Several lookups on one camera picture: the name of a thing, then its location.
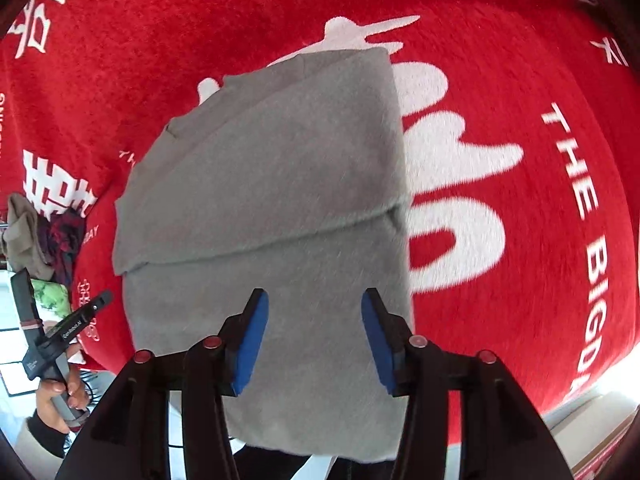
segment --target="dark plaid fabric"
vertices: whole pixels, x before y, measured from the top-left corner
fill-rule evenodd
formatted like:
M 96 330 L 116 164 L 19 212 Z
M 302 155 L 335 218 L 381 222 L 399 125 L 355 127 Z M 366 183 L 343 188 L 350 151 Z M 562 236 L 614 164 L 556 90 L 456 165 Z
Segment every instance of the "dark plaid fabric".
M 51 281 L 71 286 L 86 221 L 75 209 L 67 209 L 62 215 L 51 215 L 50 221 L 40 220 L 38 242 L 49 265 L 54 268 Z

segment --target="gray fabric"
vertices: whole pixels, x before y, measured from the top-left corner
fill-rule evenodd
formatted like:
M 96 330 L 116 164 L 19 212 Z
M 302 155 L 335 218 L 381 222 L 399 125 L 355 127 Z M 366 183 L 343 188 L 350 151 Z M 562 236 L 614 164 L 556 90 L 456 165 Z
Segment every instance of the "gray fabric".
M 0 250 L 12 270 L 26 268 L 32 278 L 48 282 L 54 269 L 48 265 L 38 243 L 38 213 L 19 193 L 9 195 L 7 209 L 8 228 L 0 237 Z
M 137 348 L 217 333 L 254 287 L 270 320 L 225 399 L 252 446 L 375 462 L 406 404 L 378 382 L 360 318 L 376 286 L 410 318 L 402 125 L 383 49 L 297 56 L 228 78 L 172 120 L 116 207 L 113 254 Z

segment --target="black cuff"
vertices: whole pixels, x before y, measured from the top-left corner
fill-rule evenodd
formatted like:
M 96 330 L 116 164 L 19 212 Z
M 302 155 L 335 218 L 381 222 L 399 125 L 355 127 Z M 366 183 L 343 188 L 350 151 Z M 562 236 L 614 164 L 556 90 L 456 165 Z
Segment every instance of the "black cuff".
M 27 419 L 27 428 L 37 443 L 53 456 L 57 456 L 58 458 L 65 457 L 66 434 L 60 433 L 58 430 L 47 426 L 40 420 L 37 411 L 33 412 L 33 416 Z

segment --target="pile of clothes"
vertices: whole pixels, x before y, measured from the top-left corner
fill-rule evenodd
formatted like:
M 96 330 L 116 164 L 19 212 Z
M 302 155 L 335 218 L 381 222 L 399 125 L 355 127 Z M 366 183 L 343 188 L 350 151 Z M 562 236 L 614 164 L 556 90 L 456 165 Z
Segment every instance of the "pile of clothes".
M 11 270 L 27 269 L 32 278 L 71 286 L 74 265 L 84 239 L 85 220 L 75 209 L 38 215 L 21 194 L 8 199 L 7 227 L 0 235 L 0 250 Z

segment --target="person's black pants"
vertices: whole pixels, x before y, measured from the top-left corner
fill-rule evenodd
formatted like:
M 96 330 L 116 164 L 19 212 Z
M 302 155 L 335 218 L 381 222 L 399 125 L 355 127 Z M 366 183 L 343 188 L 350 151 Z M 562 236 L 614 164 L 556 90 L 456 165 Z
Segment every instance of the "person's black pants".
M 241 480 L 290 480 L 309 457 L 244 446 L 234 459 Z M 393 468 L 393 462 L 360 464 L 339 458 L 327 480 L 389 480 Z

